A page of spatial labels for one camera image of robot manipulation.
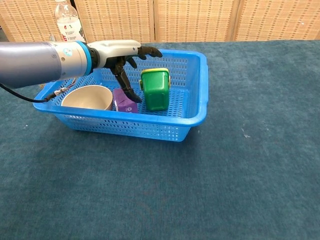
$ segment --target green container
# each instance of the green container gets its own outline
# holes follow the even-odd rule
[[[141,72],[140,87],[149,111],[163,111],[169,107],[170,74],[167,68],[151,68]]]

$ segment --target black cable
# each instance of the black cable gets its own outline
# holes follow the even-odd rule
[[[31,98],[28,98],[26,96],[22,96],[20,95],[19,93],[15,92],[15,91],[12,91],[10,88],[6,87],[5,85],[1,84],[0,83],[0,87],[3,88],[4,90],[6,90],[7,92],[11,93],[12,95],[15,95],[16,97],[20,98],[20,99],[23,99],[23,100],[26,100],[28,102],[31,102],[31,103],[46,103],[48,102],[51,98],[54,98],[56,95],[53,93],[50,94],[49,96],[47,96],[45,99],[43,100],[36,100],[36,99],[31,99]]]

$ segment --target bottle label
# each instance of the bottle label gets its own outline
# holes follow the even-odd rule
[[[81,22],[77,21],[71,23],[57,23],[60,33],[62,34],[64,41],[81,41],[86,42],[84,30],[81,26]]]

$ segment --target beige bowl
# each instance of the beige bowl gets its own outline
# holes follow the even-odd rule
[[[113,95],[109,88],[101,85],[79,87],[68,93],[62,100],[61,106],[111,110]]]

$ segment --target blue ring on robotic arm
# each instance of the blue ring on robotic arm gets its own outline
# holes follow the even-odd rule
[[[82,49],[85,53],[85,56],[86,56],[87,65],[86,65],[86,71],[85,71],[84,75],[87,76],[90,74],[91,67],[92,67],[91,55],[90,55],[88,48],[86,47],[86,45],[84,45],[83,42],[81,42],[81,41],[76,41],[76,42],[82,47]]]

